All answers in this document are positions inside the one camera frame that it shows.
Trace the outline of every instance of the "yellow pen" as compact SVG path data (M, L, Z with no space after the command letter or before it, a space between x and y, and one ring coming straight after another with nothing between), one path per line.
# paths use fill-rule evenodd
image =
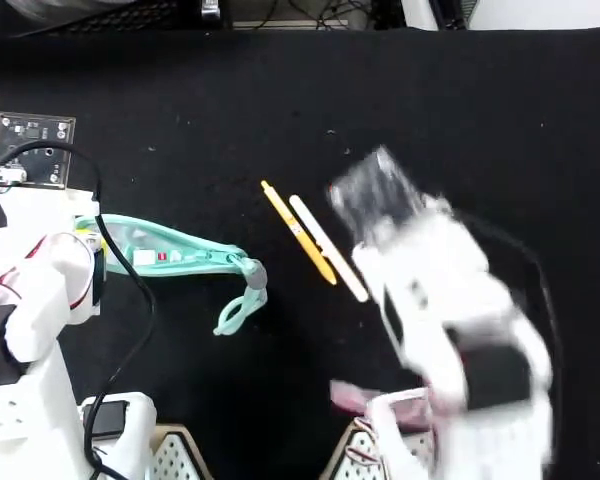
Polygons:
M282 198L280 198L280 195L278 195L278 192L276 192L275 189L264 180L260 182L260 185L262 185L264 194L271 202L271 205L273 205L273 208L275 208L280 214L284 220L284 223L287 224L289 230L291 230L291 233L293 233L293 235L296 237L296 240L298 240L298 243L302 245L302 248L307 255L309 255L309 258L313 261L313 263L315 263L316 267L318 267L318 270L320 270L322 276L331 285L335 285L337 283L336 274L333 273L333 270L320 253L320 250L318 250L318 247L316 247L316 244L313 243L311 237L307 235L307 232L305 232L304 228L302 228L302 226L298 223L298 220L296 220L296 217L293 216L291 210L289 210L289 207L285 205Z

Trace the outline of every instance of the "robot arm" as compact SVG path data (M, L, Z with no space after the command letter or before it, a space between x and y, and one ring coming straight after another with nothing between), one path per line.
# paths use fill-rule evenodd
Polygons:
M541 479L551 449L549 354L471 234L444 200L421 195L384 149L330 195L401 364L428 385L435 472L404 448L391 411L413 392L368 406L391 478Z
M0 479L31 472L89 478L81 412L93 399L76 406L57 337L100 311L102 243L74 232L75 217L96 215L99 206L90 192L17 186L0 204L7 218L0 229ZM130 480L144 478L153 403L139 393L105 402L125 405L123 430L96 442L105 463Z

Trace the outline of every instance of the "black cloth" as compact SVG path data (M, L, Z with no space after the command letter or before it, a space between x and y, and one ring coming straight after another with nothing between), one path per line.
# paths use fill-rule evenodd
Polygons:
M259 185L300 194L346 251L325 187L380 143L421 188L539 252L566 350L558 477L600 478L600 30L0 41L0 110L76 116L104 212L235 243L267 267L268 305L226 338L211 332L242 279L151 282L160 324L117 385L189 427L218 479L315 478L349 419L329 379L415 384L374 305L319 276ZM72 181L89 186L78 160ZM515 283L519 258L500 263ZM146 322L111 275L102 316L61 337L78 400Z

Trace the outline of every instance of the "white 3d-printed part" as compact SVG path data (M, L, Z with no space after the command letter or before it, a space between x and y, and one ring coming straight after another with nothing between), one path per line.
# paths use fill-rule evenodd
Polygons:
M404 443L422 464L433 472L435 467L435 441L431 431L412 434L403 437ZM366 432L354 433L347 446L353 447L362 453L378 458L376 446ZM384 470L378 464L365 464L364 460L356 462L348 455L343 454L340 464L335 469L332 477L334 480L385 480Z
M169 434L153 456L149 480L201 480L189 451L180 437Z

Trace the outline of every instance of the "pink object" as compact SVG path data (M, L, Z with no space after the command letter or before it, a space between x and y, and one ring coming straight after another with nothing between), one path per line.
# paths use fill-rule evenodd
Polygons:
M364 415L367 403L384 392L365 390L351 383L331 381L331 401L348 412ZM416 398L395 403L393 411L398 425L417 429L429 429L432 425L431 407L427 398Z

